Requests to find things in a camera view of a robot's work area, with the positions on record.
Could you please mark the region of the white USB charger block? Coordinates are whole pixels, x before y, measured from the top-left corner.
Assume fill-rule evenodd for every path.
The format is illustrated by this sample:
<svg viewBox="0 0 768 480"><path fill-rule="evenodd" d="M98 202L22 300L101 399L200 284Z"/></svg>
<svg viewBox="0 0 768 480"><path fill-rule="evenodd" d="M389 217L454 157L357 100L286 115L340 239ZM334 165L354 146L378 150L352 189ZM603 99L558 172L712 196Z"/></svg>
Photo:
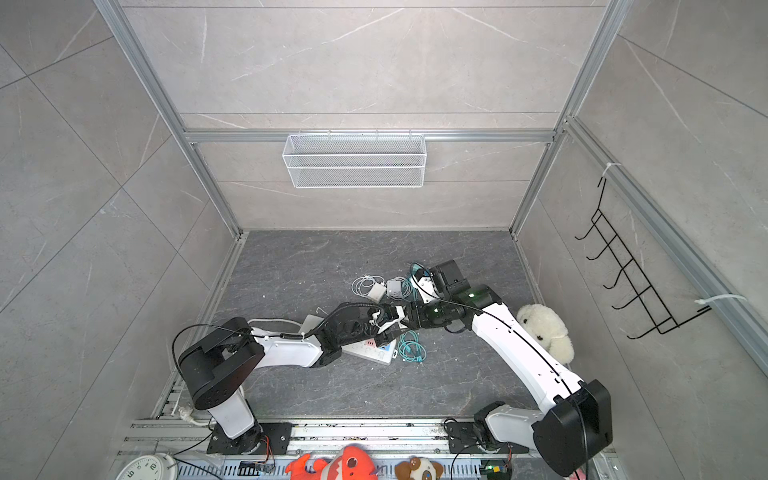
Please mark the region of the white USB charger block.
<svg viewBox="0 0 768 480"><path fill-rule="evenodd" d="M387 288L382 283L374 283L372 287L369 289L369 291L366 293L366 297L371 299L374 302L380 302L381 299L386 295Z"/></svg>

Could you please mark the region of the white power strip colourful sockets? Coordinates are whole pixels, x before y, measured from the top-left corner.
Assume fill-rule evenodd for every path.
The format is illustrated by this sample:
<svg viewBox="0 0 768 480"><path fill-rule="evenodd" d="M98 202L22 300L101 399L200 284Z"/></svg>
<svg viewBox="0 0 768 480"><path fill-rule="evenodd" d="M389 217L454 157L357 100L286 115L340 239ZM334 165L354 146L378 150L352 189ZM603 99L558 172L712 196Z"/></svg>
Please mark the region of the white power strip colourful sockets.
<svg viewBox="0 0 768 480"><path fill-rule="evenodd" d="M316 327L322 318L316 315L307 315L302 326L299 329L300 333L308 333L313 327ZM357 342L342 347L344 354L352 355L357 358L373 361L383 365L390 365L396 352L396 340L391 341L388 344L384 344L377 347L374 340L366 340Z"/></svg>

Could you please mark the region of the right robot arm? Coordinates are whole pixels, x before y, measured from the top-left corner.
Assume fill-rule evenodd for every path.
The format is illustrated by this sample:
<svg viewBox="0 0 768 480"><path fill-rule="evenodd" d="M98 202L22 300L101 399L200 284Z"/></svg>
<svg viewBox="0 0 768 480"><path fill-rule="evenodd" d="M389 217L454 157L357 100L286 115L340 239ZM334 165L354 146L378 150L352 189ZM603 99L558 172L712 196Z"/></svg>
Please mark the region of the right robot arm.
<svg viewBox="0 0 768 480"><path fill-rule="evenodd" d="M564 478L587 479L590 462L613 441L611 396L597 380L583 381L556 360L518 322L490 287L473 287L455 261L410 267L418 297L408 313L419 328L460 322L490 345L523 382L536 409L495 402L474 417L483 448L526 447Z"/></svg>

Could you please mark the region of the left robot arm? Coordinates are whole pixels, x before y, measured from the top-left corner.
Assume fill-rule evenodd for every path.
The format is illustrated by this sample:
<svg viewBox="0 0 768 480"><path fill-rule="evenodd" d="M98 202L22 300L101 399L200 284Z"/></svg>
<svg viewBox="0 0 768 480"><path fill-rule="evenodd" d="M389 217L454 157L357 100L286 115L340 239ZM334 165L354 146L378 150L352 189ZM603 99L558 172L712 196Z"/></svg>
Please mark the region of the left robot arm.
<svg viewBox="0 0 768 480"><path fill-rule="evenodd" d="M258 368L319 368L343 348L373 340L378 346L397 338L407 327L404 306L345 302L305 332L257 330L243 317L221 325L181 354L172 350L175 367L186 383L193 406L208 412L229 440L260 432L241 386Z"/></svg>

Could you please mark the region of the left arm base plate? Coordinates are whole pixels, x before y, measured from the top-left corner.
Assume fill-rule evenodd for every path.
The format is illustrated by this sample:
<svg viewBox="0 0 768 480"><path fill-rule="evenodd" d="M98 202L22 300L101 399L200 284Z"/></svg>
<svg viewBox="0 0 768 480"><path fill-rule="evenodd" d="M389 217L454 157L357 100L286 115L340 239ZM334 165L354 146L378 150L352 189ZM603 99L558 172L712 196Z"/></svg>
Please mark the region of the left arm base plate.
<svg viewBox="0 0 768 480"><path fill-rule="evenodd" d="M256 423L236 439L230 439L216 425L207 446L207 454L221 455L285 455L291 438L293 424L289 422Z"/></svg>

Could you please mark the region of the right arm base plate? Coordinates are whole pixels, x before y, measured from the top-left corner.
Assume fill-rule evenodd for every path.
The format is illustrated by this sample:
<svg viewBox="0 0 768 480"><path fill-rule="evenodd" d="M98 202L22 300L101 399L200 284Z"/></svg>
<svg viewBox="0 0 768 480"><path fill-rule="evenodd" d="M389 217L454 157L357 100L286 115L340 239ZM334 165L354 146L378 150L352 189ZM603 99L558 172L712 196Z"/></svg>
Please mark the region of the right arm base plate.
<svg viewBox="0 0 768 480"><path fill-rule="evenodd" d="M445 419L443 430L448 438L449 451L458 453L483 454L526 454L530 449L514 443L498 442L489 431L477 422L463 422L453 418Z"/></svg>

